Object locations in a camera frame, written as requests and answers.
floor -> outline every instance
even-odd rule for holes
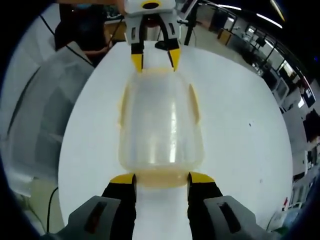
[[[184,39],[187,34],[187,28],[183,27],[181,29],[181,42],[184,42]],[[202,26],[196,26],[194,28],[194,32],[192,33],[189,46],[195,46],[200,49],[207,50],[209,52],[213,52],[215,54],[221,55],[227,59],[230,59],[250,71],[255,72],[254,68],[248,65],[242,57],[235,51],[227,48],[222,45],[217,40],[217,35],[215,33],[209,32]],[[43,234],[47,225],[47,214],[48,214],[48,203],[50,196],[53,190],[57,186],[51,182],[35,179],[31,183],[31,197],[24,198],[28,202],[28,206],[35,213],[36,218],[41,221],[41,224],[37,224],[36,229]],[[62,214],[60,210],[59,204],[59,190],[53,196],[51,203],[51,211],[50,211],[50,232],[56,233],[64,227]]]

white tabletop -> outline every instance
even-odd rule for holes
[[[127,43],[117,43],[83,88],[63,138],[59,173],[62,217],[125,173],[118,162],[119,102],[135,71]],[[169,67],[165,51],[146,42],[144,66]],[[285,122],[262,78],[214,53],[182,46],[178,67],[198,95],[205,157],[198,172],[213,177],[266,227],[290,199],[293,166]],[[192,239],[187,187],[137,188],[133,239]]]

